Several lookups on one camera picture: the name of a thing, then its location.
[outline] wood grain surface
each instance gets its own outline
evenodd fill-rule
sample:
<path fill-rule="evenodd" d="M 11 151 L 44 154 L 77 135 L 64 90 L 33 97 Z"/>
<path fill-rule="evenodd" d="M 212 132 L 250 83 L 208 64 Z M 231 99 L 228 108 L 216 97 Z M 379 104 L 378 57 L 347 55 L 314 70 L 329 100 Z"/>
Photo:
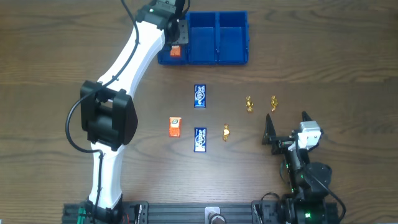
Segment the wood grain surface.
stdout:
<path fill-rule="evenodd" d="M 344 223 L 398 222 L 398 2 L 192 0 L 191 10 L 247 10 L 249 63 L 151 63 L 134 98 L 139 126 L 123 160 L 124 199 L 250 202 L 288 193 L 283 158 L 261 145 L 276 95 L 278 134 L 298 128 L 302 110 L 325 131 L 310 158 L 333 169 Z M 60 223 L 63 203 L 89 194 L 92 156 L 67 143 L 65 118 L 81 84 L 111 66 L 131 29 L 117 0 L 0 1 L 2 223 Z M 195 83 L 207 84 L 205 110 L 193 109 Z M 180 139 L 168 137 L 170 116 L 182 117 Z M 80 112 L 71 126 L 89 147 Z M 193 153 L 195 126 L 208 128 L 206 154 Z"/>

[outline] wooden table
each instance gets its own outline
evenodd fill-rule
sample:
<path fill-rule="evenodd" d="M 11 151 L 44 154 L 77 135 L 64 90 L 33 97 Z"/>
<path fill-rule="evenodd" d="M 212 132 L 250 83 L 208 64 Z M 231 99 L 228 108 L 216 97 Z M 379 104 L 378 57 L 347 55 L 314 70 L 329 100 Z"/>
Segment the wooden table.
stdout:
<path fill-rule="evenodd" d="M 136 11 L 144 3 L 129 5 Z M 325 130 L 310 158 L 333 169 L 330 188 L 347 206 L 344 222 L 396 222 L 396 0 L 192 0 L 191 10 L 247 10 L 249 63 L 151 63 L 134 98 L 139 127 L 123 160 L 124 199 L 250 202 L 288 193 L 279 178 L 282 156 L 261 145 L 276 95 L 278 134 L 298 128 L 303 110 Z M 111 66 L 131 29 L 117 0 L 0 2 L 3 223 L 60 223 L 63 203 L 89 194 L 92 156 L 67 143 L 65 118 L 81 84 Z M 205 110 L 193 109 L 195 83 L 207 84 Z M 180 139 L 168 137 L 170 116 L 182 117 Z M 208 128 L 206 154 L 193 153 L 195 126 Z M 89 148 L 79 111 L 71 132 Z"/>

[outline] blue candy wrapper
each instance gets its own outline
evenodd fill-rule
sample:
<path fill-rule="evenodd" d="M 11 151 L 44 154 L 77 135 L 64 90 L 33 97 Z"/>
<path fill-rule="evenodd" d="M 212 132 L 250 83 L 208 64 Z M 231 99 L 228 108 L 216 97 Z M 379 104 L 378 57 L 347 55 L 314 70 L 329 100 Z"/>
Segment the blue candy wrapper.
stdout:
<path fill-rule="evenodd" d="M 195 128 L 194 152 L 206 152 L 206 128 Z"/>
<path fill-rule="evenodd" d="M 195 85 L 195 108 L 206 108 L 206 85 Z"/>

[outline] blue plastic bin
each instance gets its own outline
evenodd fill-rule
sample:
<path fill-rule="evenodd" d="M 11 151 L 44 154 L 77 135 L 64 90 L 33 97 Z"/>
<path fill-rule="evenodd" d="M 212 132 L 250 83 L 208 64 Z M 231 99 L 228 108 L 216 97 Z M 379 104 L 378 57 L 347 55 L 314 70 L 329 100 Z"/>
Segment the blue plastic bin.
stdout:
<path fill-rule="evenodd" d="M 162 65 L 246 64 L 249 55 L 248 13 L 189 12 L 189 43 L 182 46 L 182 57 L 170 57 L 170 46 L 158 55 Z"/>

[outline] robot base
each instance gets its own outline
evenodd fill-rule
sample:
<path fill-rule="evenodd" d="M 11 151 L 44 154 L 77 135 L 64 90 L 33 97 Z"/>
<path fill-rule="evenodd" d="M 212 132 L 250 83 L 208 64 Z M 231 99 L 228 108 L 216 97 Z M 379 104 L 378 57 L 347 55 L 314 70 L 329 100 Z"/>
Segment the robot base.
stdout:
<path fill-rule="evenodd" d="M 259 208 L 260 201 L 253 201 L 252 203 L 148 203 L 148 202 L 123 202 L 124 212 L 129 214 L 130 223 L 135 223 L 136 205 L 142 206 L 142 211 L 139 217 L 139 224 L 181 224 L 181 223 L 205 223 L 205 208 L 219 207 L 222 216 L 225 217 L 227 223 L 253 223 L 261 224 L 258 220 L 258 215 L 255 209 Z M 262 201 L 262 213 L 264 214 L 263 224 L 281 224 L 277 220 L 277 202 L 276 201 Z M 337 216 L 336 203 L 327 203 L 328 209 Z M 63 224 L 83 224 L 91 223 L 91 218 L 85 218 L 83 222 L 78 223 L 79 217 L 85 215 L 79 212 L 79 209 L 84 207 L 81 204 L 65 204 L 63 208 Z"/>

